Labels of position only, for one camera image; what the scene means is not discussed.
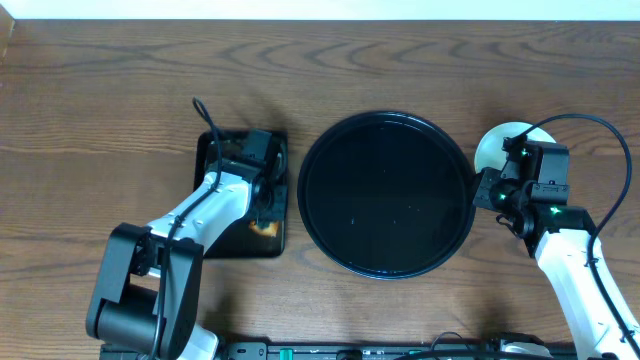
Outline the light blue plate top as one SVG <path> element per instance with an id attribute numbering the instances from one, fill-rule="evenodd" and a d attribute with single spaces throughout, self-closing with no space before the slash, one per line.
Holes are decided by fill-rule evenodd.
<path id="1" fill-rule="evenodd" d="M 489 130 L 482 137 L 476 148 L 474 156 L 475 172 L 479 174 L 487 167 L 502 170 L 508 157 L 508 153 L 502 149 L 504 139 L 520 135 L 530 127 L 530 123 L 507 122 Z"/>

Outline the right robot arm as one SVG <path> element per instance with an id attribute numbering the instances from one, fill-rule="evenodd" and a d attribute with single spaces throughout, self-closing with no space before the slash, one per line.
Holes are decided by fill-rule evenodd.
<path id="1" fill-rule="evenodd" d="M 509 178 L 485 168 L 474 180 L 473 204 L 525 242 L 546 275 L 580 359 L 637 359 L 639 323 L 604 260 L 586 209 L 569 206 L 569 186 Z"/>

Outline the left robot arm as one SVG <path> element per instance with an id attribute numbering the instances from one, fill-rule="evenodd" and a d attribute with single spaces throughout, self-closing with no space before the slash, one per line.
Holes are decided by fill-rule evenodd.
<path id="1" fill-rule="evenodd" d="M 205 259 L 284 250 L 287 167 L 225 162 L 182 203 L 110 234 L 85 320 L 100 356 L 212 359 L 220 339 L 196 321 Z"/>

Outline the green orange sponge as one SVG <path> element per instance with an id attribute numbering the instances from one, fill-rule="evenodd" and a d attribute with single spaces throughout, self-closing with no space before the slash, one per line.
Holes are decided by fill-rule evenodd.
<path id="1" fill-rule="evenodd" d="M 278 232 L 280 229 L 280 222 L 279 221 L 261 222 L 257 220 L 252 220 L 249 223 L 249 229 L 258 236 L 275 238 L 278 236 Z"/>

